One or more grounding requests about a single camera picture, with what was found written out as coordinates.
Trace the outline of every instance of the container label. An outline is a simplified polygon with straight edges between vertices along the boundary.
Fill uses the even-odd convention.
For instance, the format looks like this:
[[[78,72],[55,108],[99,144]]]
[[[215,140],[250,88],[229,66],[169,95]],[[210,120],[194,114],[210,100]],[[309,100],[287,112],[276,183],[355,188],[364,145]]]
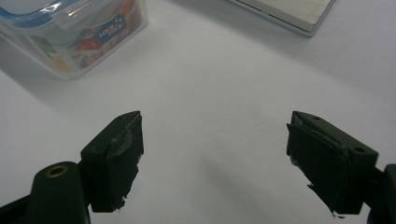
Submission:
[[[113,20],[108,21],[99,27],[96,32],[96,39],[100,45],[105,44],[127,26],[125,18],[121,15],[116,16]]]

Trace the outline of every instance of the white table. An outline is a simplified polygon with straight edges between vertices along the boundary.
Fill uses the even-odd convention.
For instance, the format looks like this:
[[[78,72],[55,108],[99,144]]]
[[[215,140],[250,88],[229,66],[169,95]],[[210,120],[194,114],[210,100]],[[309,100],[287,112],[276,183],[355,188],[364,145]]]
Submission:
[[[0,204],[141,110],[146,154],[124,208],[92,223],[334,220],[286,155],[291,112],[318,115],[396,162],[396,3],[339,0],[306,38],[224,0],[147,0],[149,25],[72,81],[0,40]]]

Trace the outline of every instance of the plastic container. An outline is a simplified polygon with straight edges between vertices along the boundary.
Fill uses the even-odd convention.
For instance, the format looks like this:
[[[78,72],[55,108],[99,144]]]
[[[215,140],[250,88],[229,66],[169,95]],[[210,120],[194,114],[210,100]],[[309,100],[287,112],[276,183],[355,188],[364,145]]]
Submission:
[[[147,22],[145,0],[0,0],[0,35],[62,78],[84,74]]]

